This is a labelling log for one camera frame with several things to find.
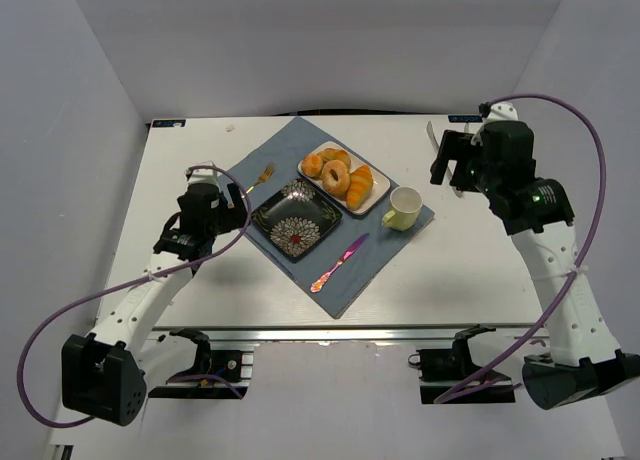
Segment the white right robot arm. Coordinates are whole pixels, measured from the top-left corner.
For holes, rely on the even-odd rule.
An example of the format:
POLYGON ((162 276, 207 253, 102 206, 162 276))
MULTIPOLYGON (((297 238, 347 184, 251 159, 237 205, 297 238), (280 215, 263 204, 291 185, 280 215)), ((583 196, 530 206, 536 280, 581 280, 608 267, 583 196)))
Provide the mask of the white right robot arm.
POLYGON ((602 141, 590 120, 559 99, 592 136, 598 158, 596 209, 586 239, 576 245, 575 214, 566 190, 536 174, 534 133, 518 118, 510 97, 480 104, 474 134, 447 130, 431 183, 448 182, 488 201, 527 267, 540 318, 514 342, 491 327, 459 332, 450 362, 463 378, 435 398, 445 404, 491 386, 490 373, 523 387, 544 410, 606 395, 639 377, 639 357, 623 352, 601 315, 584 259, 599 226, 606 193, 602 141))

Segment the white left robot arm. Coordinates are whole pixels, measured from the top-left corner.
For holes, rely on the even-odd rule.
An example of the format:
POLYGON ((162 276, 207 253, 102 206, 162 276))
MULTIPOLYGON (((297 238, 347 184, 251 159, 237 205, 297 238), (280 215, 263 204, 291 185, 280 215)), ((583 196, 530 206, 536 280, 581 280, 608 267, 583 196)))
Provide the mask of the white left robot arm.
POLYGON ((147 394, 172 379, 200 380, 211 372, 206 334, 183 327, 147 339, 174 297, 213 253, 221 234, 242 229, 247 210, 237 185, 226 192, 210 163, 186 172, 179 210, 163 226, 139 285, 128 288, 111 313, 86 335, 62 347, 62 403, 90 417, 126 426, 147 394))

